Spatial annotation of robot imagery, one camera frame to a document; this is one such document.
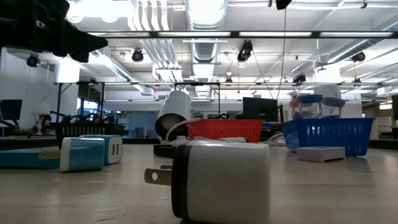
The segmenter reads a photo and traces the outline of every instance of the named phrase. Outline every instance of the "red plastic basket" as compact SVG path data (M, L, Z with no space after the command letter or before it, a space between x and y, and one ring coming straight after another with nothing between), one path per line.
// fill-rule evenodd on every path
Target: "red plastic basket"
M218 140L219 138L247 138L252 143L260 141L262 120L201 119L188 123L188 135Z

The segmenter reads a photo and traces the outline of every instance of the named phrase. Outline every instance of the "purple lid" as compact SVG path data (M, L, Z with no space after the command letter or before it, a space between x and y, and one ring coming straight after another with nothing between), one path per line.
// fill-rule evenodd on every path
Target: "purple lid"
M339 106L343 107L346 104L345 100L334 98L334 97L324 97L322 103L326 106Z

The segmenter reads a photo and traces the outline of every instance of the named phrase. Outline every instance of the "black basket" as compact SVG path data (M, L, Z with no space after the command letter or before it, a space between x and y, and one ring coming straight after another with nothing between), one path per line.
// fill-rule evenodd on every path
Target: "black basket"
M87 134L123 135L124 126L121 124L80 124L80 123L56 123L55 134L58 146L61 149L62 140L65 137L79 137Z

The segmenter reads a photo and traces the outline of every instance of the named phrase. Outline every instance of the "container lid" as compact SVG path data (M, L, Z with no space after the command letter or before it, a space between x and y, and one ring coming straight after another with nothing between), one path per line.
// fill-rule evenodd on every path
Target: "container lid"
M296 108L296 107L299 107L299 103L295 100L292 100L289 102L289 106L292 108Z
M346 104L345 100L335 98L335 97L325 97L322 103L327 106L339 106L343 107Z
M322 101L322 95L312 94L312 95L305 95L305 96L298 96L296 98L298 103L316 103Z

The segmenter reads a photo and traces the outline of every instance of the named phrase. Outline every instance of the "desk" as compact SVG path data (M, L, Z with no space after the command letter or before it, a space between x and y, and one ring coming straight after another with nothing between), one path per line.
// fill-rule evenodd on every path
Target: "desk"
M170 188L144 183L147 167L171 165L151 145L125 145L122 163L99 172L0 170L2 224L179 224ZM396 223L398 152L328 163L271 149L271 223Z

